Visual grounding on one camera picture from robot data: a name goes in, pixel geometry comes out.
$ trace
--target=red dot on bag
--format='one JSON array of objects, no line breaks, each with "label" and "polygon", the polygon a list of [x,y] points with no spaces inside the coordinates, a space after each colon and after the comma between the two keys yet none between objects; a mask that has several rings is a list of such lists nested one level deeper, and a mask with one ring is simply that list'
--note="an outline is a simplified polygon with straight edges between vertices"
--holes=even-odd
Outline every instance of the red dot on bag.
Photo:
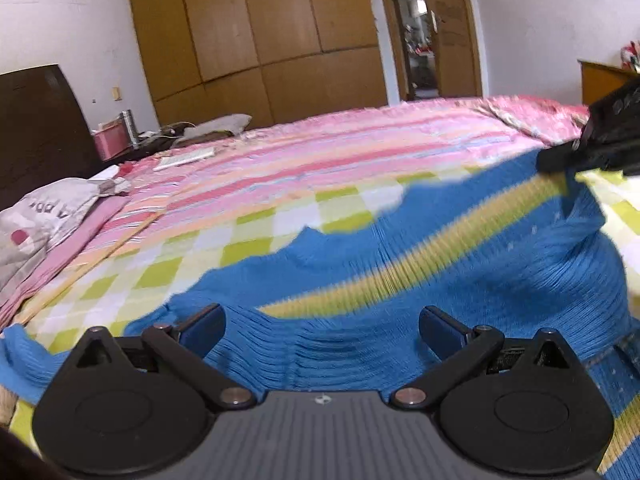
[{"label": "red dot on bag", "polygon": [[14,231],[13,233],[11,233],[11,241],[16,245],[20,245],[27,238],[29,238],[29,235],[27,234],[26,231],[23,231],[22,229],[18,229],[17,231]]}]

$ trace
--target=bedsheet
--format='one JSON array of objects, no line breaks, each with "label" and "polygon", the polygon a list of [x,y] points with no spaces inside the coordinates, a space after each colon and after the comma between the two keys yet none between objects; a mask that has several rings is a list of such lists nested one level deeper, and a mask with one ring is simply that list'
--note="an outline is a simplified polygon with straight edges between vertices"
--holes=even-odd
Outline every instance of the bedsheet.
[{"label": "bedsheet", "polygon": [[[357,229],[397,204],[408,183],[465,178],[498,160],[578,136],[574,120],[584,113],[549,102],[492,100],[521,122],[509,125],[485,104],[437,100],[321,116],[218,141],[214,158],[157,173],[151,169],[158,157],[145,159],[130,174],[129,205],[42,293],[149,214],[165,215],[53,301],[27,331],[51,352],[71,348],[90,326],[118,335],[210,268],[276,251],[305,225],[323,232]],[[640,189],[615,175],[582,177],[625,258],[637,310]],[[31,412],[21,401],[11,428],[34,446]],[[638,424],[628,414],[621,424],[628,447],[640,434]],[[609,465],[625,449],[620,444],[613,450]]]}]

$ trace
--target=white keyboard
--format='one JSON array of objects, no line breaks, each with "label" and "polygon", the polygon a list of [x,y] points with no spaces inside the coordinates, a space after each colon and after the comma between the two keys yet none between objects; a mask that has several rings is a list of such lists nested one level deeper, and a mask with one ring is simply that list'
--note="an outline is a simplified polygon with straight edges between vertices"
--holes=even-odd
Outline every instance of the white keyboard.
[{"label": "white keyboard", "polygon": [[202,160],[203,158],[209,158],[215,154],[213,148],[202,148],[201,150],[194,150],[189,153],[183,153],[181,155],[164,156],[160,159],[158,165],[154,168],[154,171],[166,170],[166,168],[172,168],[174,166],[181,166],[183,164],[189,164],[190,162],[196,162],[196,160]]}]

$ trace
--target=wooden wardrobe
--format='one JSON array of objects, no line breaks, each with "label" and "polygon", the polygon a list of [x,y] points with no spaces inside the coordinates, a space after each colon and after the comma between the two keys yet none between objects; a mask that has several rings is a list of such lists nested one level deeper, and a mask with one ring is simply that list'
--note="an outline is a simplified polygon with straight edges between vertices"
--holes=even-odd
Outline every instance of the wooden wardrobe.
[{"label": "wooden wardrobe", "polygon": [[130,0],[158,119],[258,128],[386,104],[369,0]]}]

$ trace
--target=metal screw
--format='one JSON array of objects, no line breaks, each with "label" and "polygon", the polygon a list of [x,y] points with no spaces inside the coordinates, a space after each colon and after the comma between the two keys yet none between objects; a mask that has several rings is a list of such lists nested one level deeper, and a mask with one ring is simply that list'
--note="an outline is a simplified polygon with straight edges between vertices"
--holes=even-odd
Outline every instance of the metal screw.
[{"label": "metal screw", "polygon": [[321,404],[322,406],[324,406],[325,404],[328,404],[332,400],[333,399],[329,397],[327,394],[322,394],[321,396],[318,396],[314,399],[316,404]]},{"label": "metal screw", "polygon": [[394,397],[400,404],[404,404],[405,406],[421,404],[427,400],[427,394],[418,388],[402,388],[396,391]]},{"label": "metal screw", "polygon": [[236,406],[238,404],[244,404],[251,400],[251,392],[246,388],[226,388],[222,390],[220,394],[220,400],[225,404]]}]

